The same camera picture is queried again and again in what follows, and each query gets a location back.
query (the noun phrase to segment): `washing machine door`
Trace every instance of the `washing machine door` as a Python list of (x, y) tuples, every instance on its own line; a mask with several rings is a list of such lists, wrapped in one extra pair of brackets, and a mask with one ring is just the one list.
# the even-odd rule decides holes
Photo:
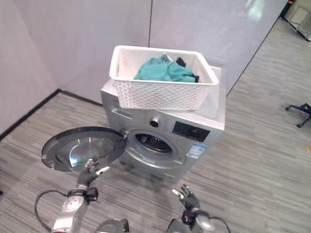
[(42, 149), (42, 162), (59, 171), (81, 171), (88, 159), (98, 168), (113, 162), (124, 152), (119, 132), (103, 127), (80, 127), (52, 137)]

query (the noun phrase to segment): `front-loading washing machine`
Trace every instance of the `front-loading washing machine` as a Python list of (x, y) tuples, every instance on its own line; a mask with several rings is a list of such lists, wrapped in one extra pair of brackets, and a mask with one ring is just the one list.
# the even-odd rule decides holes
[(119, 158), (127, 167), (179, 180), (225, 129), (225, 80), (196, 111), (122, 109), (113, 81), (101, 89), (111, 128), (81, 127), (62, 132), (43, 147), (42, 161), (61, 171), (79, 171), (92, 158), (99, 167)]
[(225, 129), (225, 81), (220, 80), (197, 111), (122, 109), (113, 81), (102, 88), (110, 127), (126, 140), (123, 164), (150, 174), (178, 180), (204, 155)]

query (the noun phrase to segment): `laundry basket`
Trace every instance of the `laundry basket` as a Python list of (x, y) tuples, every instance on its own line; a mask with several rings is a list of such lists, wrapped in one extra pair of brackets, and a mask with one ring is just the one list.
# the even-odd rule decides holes
[[(134, 80), (139, 68), (150, 58), (166, 53), (181, 57), (199, 83)], [(216, 75), (199, 52), (165, 50), (135, 46), (116, 46), (109, 76), (115, 80), (121, 108), (158, 110), (195, 110), (206, 98), (212, 86), (219, 83)]]

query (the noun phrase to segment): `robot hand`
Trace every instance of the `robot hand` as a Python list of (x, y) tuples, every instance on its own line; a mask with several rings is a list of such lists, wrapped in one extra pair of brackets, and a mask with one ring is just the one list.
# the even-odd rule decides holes
[(92, 167), (93, 161), (92, 159), (89, 159), (85, 165), (85, 168), (80, 172), (80, 175), (78, 177), (78, 185), (77, 187), (85, 186), (88, 188), (91, 183), (102, 173), (109, 170), (109, 167), (106, 166), (98, 171), (95, 171)]
[(192, 212), (200, 210), (200, 202), (194, 193), (190, 191), (189, 187), (184, 184), (180, 188), (182, 191), (179, 192), (176, 189), (172, 189), (172, 192), (179, 196), (179, 200), (184, 204), (185, 209)]

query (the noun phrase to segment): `teal clothing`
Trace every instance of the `teal clothing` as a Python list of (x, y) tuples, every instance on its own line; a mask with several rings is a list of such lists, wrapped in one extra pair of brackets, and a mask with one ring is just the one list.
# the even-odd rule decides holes
[(168, 63), (161, 58), (151, 58), (145, 62), (135, 76), (136, 80), (194, 83), (192, 71), (176, 62)]

